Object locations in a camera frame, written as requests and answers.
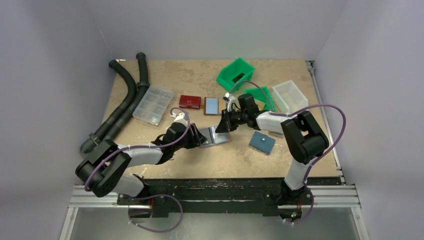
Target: green box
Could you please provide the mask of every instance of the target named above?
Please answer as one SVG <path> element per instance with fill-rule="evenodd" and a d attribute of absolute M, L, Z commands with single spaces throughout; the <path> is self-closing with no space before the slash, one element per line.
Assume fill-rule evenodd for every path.
<path fill-rule="evenodd" d="M 250 81 L 255 68 L 239 57 L 228 66 L 224 67 L 219 73 L 216 81 L 227 91 L 230 91 L 236 83 L 240 81 Z M 244 83 L 237 85 L 234 91 L 240 89 Z"/>
<path fill-rule="evenodd" d="M 268 103 L 267 98 L 264 96 L 264 94 L 261 92 L 261 90 L 259 90 L 257 87 L 245 89 L 244 93 L 245 94 L 252 94 L 254 99 L 266 103 L 265 106 L 263 107 L 264 110 L 272 110 L 272 108 L 275 110 L 276 106 L 274 105 L 273 99 L 271 98 L 270 91 L 268 90 L 268 87 L 262 86 L 261 89 L 268 96 L 269 100 L 271 101 L 272 107 L 270 107 L 270 104 Z"/>

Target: wooden board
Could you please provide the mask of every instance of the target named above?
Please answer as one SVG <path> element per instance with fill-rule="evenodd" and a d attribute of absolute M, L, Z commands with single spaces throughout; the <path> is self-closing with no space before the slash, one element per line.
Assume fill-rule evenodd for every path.
<path fill-rule="evenodd" d="M 152 85 L 161 86 L 174 91 L 174 97 L 166 113 L 171 107 L 177 107 L 181 95 L 222 98 L 227 92 L 220 86 L 216 78 L 222 68 L 231 60 L 153 60 L 148 61 L 149 81 Z M 304 60 L 247 60 L 256 68 L 252 81 L 260 86 L 272 87 L 285 81 L 293 80 L 309 104 L 317 104 L 317 96 Z M 121 61 L 139 82 L 137 61 Z M 244 84 L 234 93 L 235 97 L 243 94 L 243 90 L 254 88 Z M 117 75 L 105 119 L 121 103 L 127 94 L 123 79 Z M 188 109 L 190 121 L 198 128 L 219 123 L 220 116 L 205 116 L 203 109 Z M 320 126 L 325 129 L 321 111 L 311 110 Z M 153 141 L 158 135 L 166 132 L 173 122 L 168 114 L 164 115 L 159 126 L 154 126 L 133 118 L 115 139 L 124 145 L 142 145 Z M 142 165 L 127 169 L 127 173 L 136 173 L 146 178 L 255 178 L 284 177 L 292 162 L 284 137 L 262 133 L 276 139 L 270 155 L 266 155 L 249 146 L 255 130 L 241 125 L 231 132 L 232 142 L 222 145 L 196 149 L 181 149 L 175 153 L 174 160 L 161 165 Z M 325 156 L 310 172 L 311 177 L 338 176 L 336 163 L 332 153 Z"/>

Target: gray wall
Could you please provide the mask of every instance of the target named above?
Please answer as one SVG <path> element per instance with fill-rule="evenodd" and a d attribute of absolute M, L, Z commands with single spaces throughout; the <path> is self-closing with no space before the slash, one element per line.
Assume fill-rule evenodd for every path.
<path fill-rule="evenodd" d="M 57 239 L 111 53 L 84 0 L 1 1 L 0 32 L 0 239 Z"/>
<path fill-rule="evenodd" d="M 87 0 L 112 52 L 122 59 L 144 51 L 149 59 L 312 60 L 346 2 Z"/>
<path fill-rule="evenodd" d="M 318 58 L 323 101 L 372 239 L 423 239 L 424 2 L 350 0 Z M 340 116 L 329 113 L 333 133 Z"/>

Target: red box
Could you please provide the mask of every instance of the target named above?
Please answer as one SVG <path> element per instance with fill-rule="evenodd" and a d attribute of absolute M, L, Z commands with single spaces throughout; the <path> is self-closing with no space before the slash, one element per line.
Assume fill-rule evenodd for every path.
<path fill-rule="evenodd" d="M 202 98 L 199 96 L 181 95 L 179 107 L 183 109 L 200 109 Z"/>

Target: small blue box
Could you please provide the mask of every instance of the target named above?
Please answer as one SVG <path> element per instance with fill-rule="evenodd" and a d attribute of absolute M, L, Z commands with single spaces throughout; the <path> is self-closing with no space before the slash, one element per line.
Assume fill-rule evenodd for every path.
<path fill-rule="evenodd" d="M 274 138 L 262 134 L 258 131 L 255 131 L 253 133 L 252 139 L 249 142 L 249 145 L 254 147 L 255 149 L 258 149 L 261 152 L 270 154 L 273 150 L 275 143 L 276 140 Z"/>

